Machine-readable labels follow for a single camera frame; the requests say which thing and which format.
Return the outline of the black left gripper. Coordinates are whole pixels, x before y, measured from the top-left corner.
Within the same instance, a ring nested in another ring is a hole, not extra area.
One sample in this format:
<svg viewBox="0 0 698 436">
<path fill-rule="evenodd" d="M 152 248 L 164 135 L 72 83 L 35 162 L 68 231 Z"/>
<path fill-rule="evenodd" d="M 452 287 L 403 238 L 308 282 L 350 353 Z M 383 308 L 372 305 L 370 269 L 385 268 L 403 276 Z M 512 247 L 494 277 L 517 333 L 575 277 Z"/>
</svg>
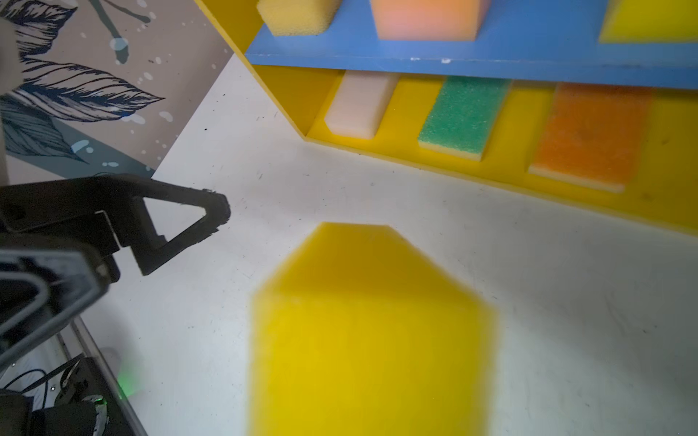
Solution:
<svg viewBox="0 0 698 436">
<path fill-rule="evenodd" d="M 131 175 L 3 187 L 2 368 L 60 332 L 119 281 L 119 243 L 149 275 L 230 216 L 223 194 Z"/>
</svg>

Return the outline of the pale pink sponge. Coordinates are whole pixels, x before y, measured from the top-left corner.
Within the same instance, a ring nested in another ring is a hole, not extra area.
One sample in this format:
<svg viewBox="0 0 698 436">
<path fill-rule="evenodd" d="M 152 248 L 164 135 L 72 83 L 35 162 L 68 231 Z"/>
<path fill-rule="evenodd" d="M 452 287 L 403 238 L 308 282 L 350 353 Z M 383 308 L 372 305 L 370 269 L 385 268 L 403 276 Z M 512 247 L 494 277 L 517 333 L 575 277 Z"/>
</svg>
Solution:
<svg viewBox="0 0 698 436">
<path fill-rule="evenodd" d="M 395 73 L 345 71 L 325 114 L 326 127 L 335 136 L 373 139 L 398 81 Z"/>
</svg>

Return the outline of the yellow rectangular sponge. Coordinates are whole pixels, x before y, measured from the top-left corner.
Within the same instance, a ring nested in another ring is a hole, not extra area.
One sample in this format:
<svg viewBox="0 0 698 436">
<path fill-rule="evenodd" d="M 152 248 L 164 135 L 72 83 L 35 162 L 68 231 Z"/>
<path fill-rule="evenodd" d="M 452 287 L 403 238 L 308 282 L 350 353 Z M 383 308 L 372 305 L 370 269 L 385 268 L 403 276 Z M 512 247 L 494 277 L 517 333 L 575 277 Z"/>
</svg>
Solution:
<svg viewBox="0 0 698 436">
<path fill-rule="evenodd" d="M 317 36 L 334 20 L 342 0 L 260 0 L 256 9 L 273 36 Z"/>
</svg>

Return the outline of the green scouring sponge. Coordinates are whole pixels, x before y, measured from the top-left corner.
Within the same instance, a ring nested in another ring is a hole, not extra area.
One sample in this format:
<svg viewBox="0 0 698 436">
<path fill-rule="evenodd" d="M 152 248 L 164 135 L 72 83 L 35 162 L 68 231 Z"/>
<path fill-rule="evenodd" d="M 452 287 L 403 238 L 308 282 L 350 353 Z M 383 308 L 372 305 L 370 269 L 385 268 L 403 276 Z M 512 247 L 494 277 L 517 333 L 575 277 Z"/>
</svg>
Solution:
<svg viewBox="0 0 698 436">
<path fill-rule="evenodd" d="M 504 79 L 448 76 L 418 136 L 418 145 L 479 162 L 511 87 Z"/>
</svg>

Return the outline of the salmon pink sponge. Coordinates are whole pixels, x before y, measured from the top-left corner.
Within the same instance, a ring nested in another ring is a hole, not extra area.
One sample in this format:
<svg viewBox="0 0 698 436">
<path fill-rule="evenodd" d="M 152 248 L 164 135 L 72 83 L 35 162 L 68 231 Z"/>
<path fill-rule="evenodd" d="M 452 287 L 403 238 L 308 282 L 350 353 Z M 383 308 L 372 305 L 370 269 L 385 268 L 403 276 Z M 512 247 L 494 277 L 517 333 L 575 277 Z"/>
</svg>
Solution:
<svg viewBox="0 0 698 436">
<path fill-rule="evenodd" d="M 393 41 L 474 41 L 488 0 L 371 0 L 376 34 Z"/>
</svg>

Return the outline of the orange scouring sponge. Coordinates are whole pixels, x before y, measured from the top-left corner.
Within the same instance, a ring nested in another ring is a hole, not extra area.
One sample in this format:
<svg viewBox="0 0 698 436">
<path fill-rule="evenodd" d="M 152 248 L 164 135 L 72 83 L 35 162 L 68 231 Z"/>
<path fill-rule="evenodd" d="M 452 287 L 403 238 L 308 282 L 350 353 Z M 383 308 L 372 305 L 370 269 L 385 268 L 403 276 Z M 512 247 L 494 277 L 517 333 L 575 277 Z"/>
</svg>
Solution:
<svg viewBox="0 0 698 436">
<path fill-rule="evenodd" d="M 528 172 L 620 194 L 634 177 L 652 100 L 645 87 L 558 85 Z"/>
</svg>

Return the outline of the small bright yellow sponge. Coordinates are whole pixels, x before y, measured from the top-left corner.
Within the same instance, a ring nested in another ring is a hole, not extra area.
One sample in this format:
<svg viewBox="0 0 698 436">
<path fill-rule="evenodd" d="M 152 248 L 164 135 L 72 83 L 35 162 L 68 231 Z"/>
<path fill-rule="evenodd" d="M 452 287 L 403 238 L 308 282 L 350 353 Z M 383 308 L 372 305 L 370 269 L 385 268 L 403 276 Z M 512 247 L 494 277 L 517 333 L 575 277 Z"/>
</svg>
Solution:
<svg viewBox="0 0 698 436">
<path fill-rule="evenodd" d="M 697 0 L 609 1 L 599 42 L 696 43 Z"/>
</svg>

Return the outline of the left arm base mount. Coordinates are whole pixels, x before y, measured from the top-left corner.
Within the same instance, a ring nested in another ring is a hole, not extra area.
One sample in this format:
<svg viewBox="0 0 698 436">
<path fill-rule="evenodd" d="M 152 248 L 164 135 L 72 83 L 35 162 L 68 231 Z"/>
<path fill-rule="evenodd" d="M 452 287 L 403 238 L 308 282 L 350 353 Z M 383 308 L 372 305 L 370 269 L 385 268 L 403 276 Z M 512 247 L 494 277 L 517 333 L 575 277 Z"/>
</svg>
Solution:
<svg viewBox="0 0 698 436">
<path fill-rule="evenodd" d="M 3 435 L 145 435 L 87 325 L 74 319 L 1 365 Z"/>
</svg>

